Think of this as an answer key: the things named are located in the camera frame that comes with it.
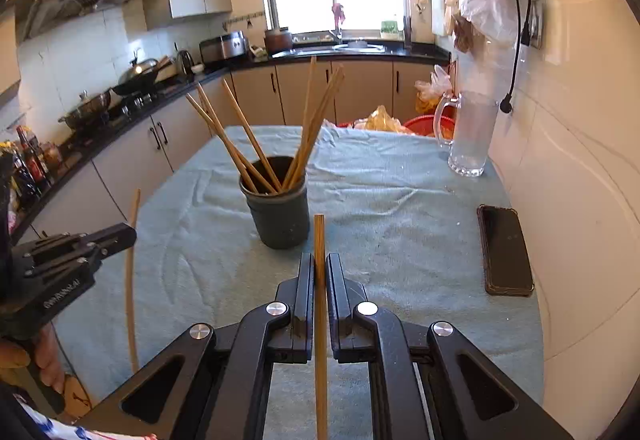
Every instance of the glass handle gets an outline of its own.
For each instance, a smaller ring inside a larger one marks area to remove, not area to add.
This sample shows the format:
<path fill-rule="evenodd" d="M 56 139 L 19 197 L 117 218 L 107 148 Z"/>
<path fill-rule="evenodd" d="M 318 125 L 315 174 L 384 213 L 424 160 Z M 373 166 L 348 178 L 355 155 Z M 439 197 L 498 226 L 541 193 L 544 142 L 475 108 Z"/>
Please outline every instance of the glass handle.
<path fill-rule="evenodd" d="M 451 144 L 453 140 L 447 140 L 442 137 L 442 112 L 447 106 L 455 106 L 456 108 L 460 105 L 460 99 L 457 97 L 449 97 L 448 95 L 443 95 L 438 103 L 438 107 L 436 108 L 436 112 L 433 115 L 433 134 L 438 139 L 438 144 L 440 147 L 444 147 L 446 149 L 451 149 Z"/>

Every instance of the countertop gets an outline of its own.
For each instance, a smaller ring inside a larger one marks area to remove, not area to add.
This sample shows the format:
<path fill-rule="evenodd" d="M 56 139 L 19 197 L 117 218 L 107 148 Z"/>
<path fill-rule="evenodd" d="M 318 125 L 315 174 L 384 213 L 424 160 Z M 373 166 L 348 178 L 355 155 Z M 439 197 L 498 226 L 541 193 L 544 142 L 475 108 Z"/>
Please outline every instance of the countertop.
<path fill-rule="evenodd" d="M 449 64 L 450 54 L 449 52 L 437 47 L 433 44 L 419 44 L 413 43 L 412 49 L 409 51 L 401 47 L 401 42 L 395 41 L 375 41 L 375 44 L 383 44 L 386 47 L 385 52 L 325 52 L 317 55 L 319 61 L 340 60 L 340 61 L 359 61 L 359 60 L 385 60 L 385 61 L 403 61 L 412 62 L 418 64 L 428 65 L 447 65 Z M 312 45 L 305 44 L 301 46 L 331 46 L 322 43 L 313 43 Z M 156 98 L 153 103 L 143 107 L 137 112 L 133 112 L 130 117 L 118 120 L 116 124 L 109 124 L 98 131 L 92 138 L 91 142 L 85 146 L 76 147 L 71 153 L 65 156 L 63 165 L 56 171 L 54 175 L 54 181 L 51 187 L 44 191 L 40 199 L 32 206 L 29 211 L 18 212 L 18 224 L 12 232 L 12 241 L 15 243 L 20 240 L 22 235 L 26 232 L 27 228 L 34 221 L 40 211 L 49 203 L 49 201 L 56 195 L 64 185 L 73 178 L 73 176 L 79 172 L 83 166 L 88 164 L 94 157 L 96 157 L 102 150 L 104 150 L 109 144 L 117 140 L 123 134 L 127 133 L 130 129 L 142 120 L 145 120 L 157 112 L 161 108 L 164 108 L 168 104 L 171 104 L 177 97 L 184 95 L 185 93 L 194 89 L 196 83 L 206 84 L 209 81 L 213 81 L 229 72 L 235 70 L 243 70 L 261 66 L 277 66 L 281 64 L 299 63 L 308 61 L 313 54 L 303 55 L 287 55 L 278 58 L 263 57 L 254 58 L 243 56 L 242 58 L 234 58 L 228 60 L 221 67 L 209 67 L 201 74 L 195 74 L 186 78 L 171 78 L 163 83 L 156 84 Z"/>

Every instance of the cooking pot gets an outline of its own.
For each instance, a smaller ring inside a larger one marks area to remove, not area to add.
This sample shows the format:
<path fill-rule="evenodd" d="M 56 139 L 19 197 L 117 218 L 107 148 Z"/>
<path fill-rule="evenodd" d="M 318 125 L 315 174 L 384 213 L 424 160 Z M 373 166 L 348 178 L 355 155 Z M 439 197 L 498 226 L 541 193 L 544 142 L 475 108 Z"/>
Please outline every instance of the cooking pot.
<path fill-rule="evenodd" d="M 264 31 L 264 46 L 269 55 L 291 50 L 293 48 L 293 36 L 288 26 Z"/>
<path fill-rule="evenodd" d="M 82 126 L 91 124 L 107 111 L 111 102 L 109 90 L 94 96 L 87 96 L 86 90 L 80 94 L 80 102 L 65 116 L 61 116 L 58 122 L 66 122 L 69 128 L 77 130 Z"/>

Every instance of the chopstick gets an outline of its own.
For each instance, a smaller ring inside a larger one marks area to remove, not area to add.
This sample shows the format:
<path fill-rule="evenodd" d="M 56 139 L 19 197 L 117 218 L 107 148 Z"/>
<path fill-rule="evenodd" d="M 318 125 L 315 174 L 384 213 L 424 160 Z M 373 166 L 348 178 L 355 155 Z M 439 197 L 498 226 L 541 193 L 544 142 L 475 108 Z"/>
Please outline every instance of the chopstick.
<path fill-rule="evenodd" d="M 314 216 L 314 343 L 316 348 L 316 433 L 327 439 L 326 280 L 324 279 L 324 214 Z"/>
<path fill-rule="evenodd" d="M 258 157 L 260 158 L 260 162 L 262 162 L 262 165 L 264 166 L 265 171 L 271 178 L 271 181 L 273 182 L 273 185 L 276 187 L 276 190 L 279 193 L 281 193 L 282 184 L 280 184 L 280 180 L 278 180 L 278 177 L 276 176 L 276 173 L 273 171 L 273 168 L 271 167 L 271 164 L 267 160 L 267 157 L 264 155 L 264 152 L 262 151 L 260 144 L 258 144 L 258 141 L 254 135 L 254 132 L 251 130 L 249 123 L 246 121 L 246 118 L 244 117 L 244 113 L 240 109 L 240 106 L 238 105 L 238 102 L 236 101 L 236 98 L 234 97 L 234 94 L 231 91 L 231 88 L 229 88 L 229 85 L 226 84 L 226 80 L 222 79 L 222 83 L 224 85 L 226 94 L 229 97 L 229 100 L 231 101 L 231 105 L 234 107 L 234 110 L 236 110 L 236 115 L 240 119 L 240 123 L 244 128 L 244 132 L 246 133 L 246 136 L 249 137 L 249 141 L 251 141 L 251 144 L 254 146 L 255 152 L 258 154 Z"/>
<path fill-rule="evenodd" d="M 344 69 L 342 66 L 338 66 L 338 69 L 334 72 L 329 80 L 329 83 L 326 86 L 326 90 L 324 91 L 324 96 L 322 97 L 322 101 L 320 105 L 316 109 L 316 112 L 309 124 L 308 135 L 306 141 L 304 141 L 300 148 L 298 149 L 296 160 L 296 168 L 290 176 L 289 182 L 284 184 L 284 189 L 291 189 L 300 179 L 300 175 L 304 174 L 304 170 L 306 168 L 306 164 L 311 156 L 311 152 L 316 144 L 316 139 L 318 138 L 318 133 L 320 132 L 320 128 L 322 127 L 322 120 L 324 119 L 324 112 L 326 107 L 330 102 L 334 100 L 335 94 L 342 86 L 342 82 L 344 81 Z"/>
<path fill-rule="evenodd" d="M 220 140 L 225 145 L 227 152 L 231 156 L 231 160 L 234 161 L 234 164 L 236 165 L 236 168 L 238 169 L 238 172 L 240 173 L 242 180 L 244 180 L 244 183 L 249 188 L 249 191 L 251 191 L 254 194 L 258 194 L 258 189 L 256 189 L 254 181 L 251 180 L 249 173 L 247 173 L 246 169 L 244 168 L 244 165 L 240 161 L 239 151 L 236 149 L 236 146 L 234 146 L 233 143 L 228 139 L 228 136 L 226 136 L 225 130 L 222 128 L 222 124 L 220 124 L 220 121 L 218 120 L 216 113 L 212 110 L 211 117 L 209 117 L 209 115 L 207 115 L 207 112 L 205 112 L 200 107 L 200 105 L 195 101 L 195 99 L 193 99 L 193 97 L 191 97 L 190 94 L 187 94 L 187 100 L 196 109 L 196 111 L 202 116 L 202 118 L 204 118 L 207 121 L 209 119 L 211 120 L 211 123 L 213 124 L 214 129 L 216 130 L 216 133 L 220 137 Z"/>
<path fill-rule="evenodd" d="M 211 103 L 209 102 L 209 97 L 207 97 L 207 94 L 204 92 L 204 89 L 202 88 L 202 86 L 200 86 L 200 84 L 198 84 L 198 96 L 200 97 L 200 103 L 205 107 L 205 115 L 202 115 L 202 118 L 204 118 L 204 121 L 209 125 L 209 127 L 214 130 L 216 130 L 215 127 L 215 123 L 213 122 L 213 120 L 211 119 L 210 116 L 206 115 L 206 110 L 209 110 L 211 113 L 213 113 L 213 106 L 211 105 Z M 236 150 L 236 153 L 238 154 L 238 158 L 240 159 L 240 162 L 242 162 L 242 164 L 249 170 L 249 172 L 254 175 L 262 185 L 264 185 L 264 187 L 267 189 L 267 191 L 269 191 L 271 194 L 276 194 L 276 189 L 273 188 L 273 186 L 267 182 L 264 178 L 264 176 L 262 176 L 260 174 L 260 172 L 254 167 L 254 165 L 249 162 L 247 160 L 247 158 L 238 151 L 238 148 L 235 146 L 235 144 L 231 141 L 229 141 L 229 143 L 231 144 L 231 146 L 233 147 L 234 150 Z"/>
<path fill-rule="evenodd" d="M 305 96 L 305 111 L 302 115 L 302 136 L 300 137 L 300 147 L 306 142 L 306 134 L 308 133 L 308 125 L 309 125 L 309 99 L 311 98 L 311 86 L 313 85 L 313 76 L 314 70 L 316 68 L 316 56 L 311 56 L 311 62 L 309 63 L 309 77 L 306 80 L 306 96 Z M 296 166 L 298 165 L 298 160 L 300 159 L 300 148 L 296 152 L 296 155 L 293 157 L 291 164 L 289 164 L 289 169 L 287 170 L 287 174 L 284 177 L 283 186 L 287 186 L 291 181 L 291 175 L 293 175 L 296 170 Z"/>
<path fill-rule="evenodd" d="M 136 189 L 131 202 L 128 224 L 136 228 L 138 222 L 138 209 L 140 208 L 140 188 Z M 127 339 L 129 341 L 129 359 L 131 361 L 131 371 L 137 373 L 140 369 L 138 362 L 138 349 L 136 347 L 136 318 L 133 305 L 133 246 L 125 252 L 124 257 L 124 310 L 127 316 Z"/>

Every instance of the table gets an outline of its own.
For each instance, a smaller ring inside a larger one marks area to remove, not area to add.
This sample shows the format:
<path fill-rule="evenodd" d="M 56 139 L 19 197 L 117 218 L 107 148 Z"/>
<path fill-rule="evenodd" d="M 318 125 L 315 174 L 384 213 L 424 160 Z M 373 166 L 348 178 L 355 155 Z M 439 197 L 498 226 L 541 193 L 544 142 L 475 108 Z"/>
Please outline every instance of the table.
<path fill-rule="evenodd" d="M 300 128 L 257 127 L 265 153 L 293 154 Z M 253 157 L 242 128 L 228 128 Z M 537 402 L 542 401 L 542 326 L 538 300 L 484 292 L 476 207 L 508 206 L 489 164 L 462 178 L 436 141 L 323 128 L 308 173 L 310 212 L 326 215 L 326 250 L 340 254 L 346 277 L 370 300 L 417 324 L 446 319 Z M 141 208 L 135 263 L 140 363 L 192 323 L 238 322 L 297 275 L 303 245 L 264 246 L 235 170 L 216 138 Z M 124 317 L 124 256 L 105 261 L 97 283 L 60 314 L 62 347 L 87 390 L 102 399 L 130 376 Z M 329 360 L 330 435 L 370 438 L 365 364 Z M 313 361 L 277 364 L 264 438 L 315 438 Z"/>

